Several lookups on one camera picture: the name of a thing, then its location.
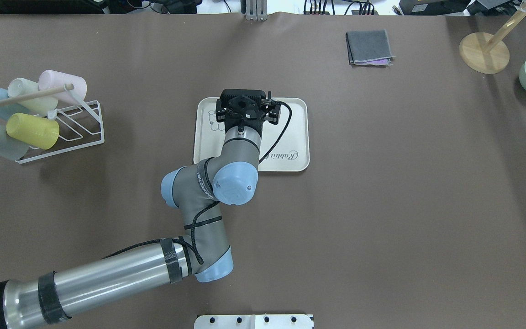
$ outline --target white label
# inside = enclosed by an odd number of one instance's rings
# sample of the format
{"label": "white label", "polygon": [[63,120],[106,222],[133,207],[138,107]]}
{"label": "white label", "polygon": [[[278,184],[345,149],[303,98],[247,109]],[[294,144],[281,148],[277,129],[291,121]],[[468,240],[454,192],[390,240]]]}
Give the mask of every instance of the white label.
{"label": "white label", "polygon": [[426,8],[427,8],[427,4],[413,6],[413,9],[411,10],[411,12],[422,12],[422,11],[426,11]]}

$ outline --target yellow cup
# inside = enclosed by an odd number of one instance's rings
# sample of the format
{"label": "yellow cup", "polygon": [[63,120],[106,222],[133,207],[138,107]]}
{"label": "yellow cup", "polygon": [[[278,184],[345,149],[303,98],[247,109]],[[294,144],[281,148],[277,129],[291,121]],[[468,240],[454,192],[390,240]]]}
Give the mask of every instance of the yellow cup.
{"label": "yellow cup", "polygon": [[60,126],[54,120],[16,113],[9,118],[5,131],[15,139],[48,150],[58,140]]}

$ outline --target pink cup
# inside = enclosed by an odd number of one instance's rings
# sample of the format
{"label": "pink cup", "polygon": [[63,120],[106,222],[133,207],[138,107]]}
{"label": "pink cup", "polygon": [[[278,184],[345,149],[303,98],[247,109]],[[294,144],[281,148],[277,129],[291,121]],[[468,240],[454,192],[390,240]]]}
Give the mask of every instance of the pink cup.
{"label": "pink cup", "polygon": [[[38,80],[38,88],[40,90],[46,90],[54,87],[62,87],[63,85],[69,83],[74,85],[74,91],[81,97],[81,100],[83,101],[86,97],[86,81],[81,77],[77,77],[76,75],[47,69],[40,75],[40,79]],[[52,97],[73,106],[79,105],[79,102],[75,101],[66,91],[54,94]]]}

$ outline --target wooden stand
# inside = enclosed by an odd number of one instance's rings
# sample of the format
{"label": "wooden stand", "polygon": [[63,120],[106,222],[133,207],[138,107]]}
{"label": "wooden stand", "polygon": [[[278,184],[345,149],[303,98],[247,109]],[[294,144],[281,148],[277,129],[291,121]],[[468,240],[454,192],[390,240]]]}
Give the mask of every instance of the wooden stand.
{"label": "wooden stand", "polygon": [[486,74],[499,73],[509,64],[510,54],[502,40],[526,17],[519,9],[493,36],[484,32],[467,35],[460,42],[460,56],[469,67]]}

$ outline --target robotic arm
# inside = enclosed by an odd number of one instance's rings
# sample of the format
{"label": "robotic arm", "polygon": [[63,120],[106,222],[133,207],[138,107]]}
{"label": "robotic arm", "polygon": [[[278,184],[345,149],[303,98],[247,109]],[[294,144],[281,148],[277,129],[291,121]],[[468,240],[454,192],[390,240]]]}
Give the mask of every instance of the robotic arm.
{"label": "robotic arm", "polygon": [[241,205],[253,197],[263,122],[277,124],[280,106],[263,91],[223,91],[216,109],[216,119],[225,123],[226,132],[221,155],[173,171],[161,183],[166,203],[182,211],[186,235],[134,245],[34,281],[0,282],[0,329],[67,321],[188,275],[196,275],[200,282],[228,275],[232,256],[219,203]]}

